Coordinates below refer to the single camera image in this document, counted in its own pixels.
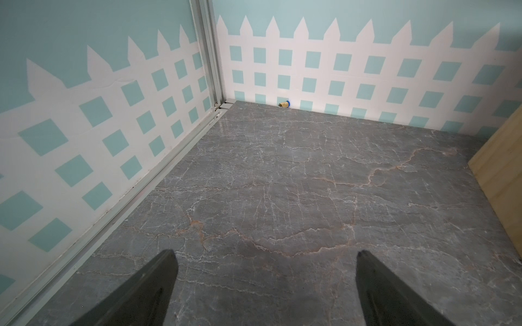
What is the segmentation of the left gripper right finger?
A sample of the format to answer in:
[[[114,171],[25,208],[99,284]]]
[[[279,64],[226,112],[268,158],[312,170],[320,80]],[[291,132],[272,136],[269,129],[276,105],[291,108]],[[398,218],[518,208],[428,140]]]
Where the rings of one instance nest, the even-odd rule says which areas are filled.
[[[367,325],[453,325],[370,251],[357,254],[356,286]]]

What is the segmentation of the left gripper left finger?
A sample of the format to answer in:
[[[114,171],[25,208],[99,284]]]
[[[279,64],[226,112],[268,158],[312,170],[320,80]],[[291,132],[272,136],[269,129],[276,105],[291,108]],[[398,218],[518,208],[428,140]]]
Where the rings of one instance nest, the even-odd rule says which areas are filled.
[[[73,325],[162,325],[178,275],[171,249],[161,251]]]

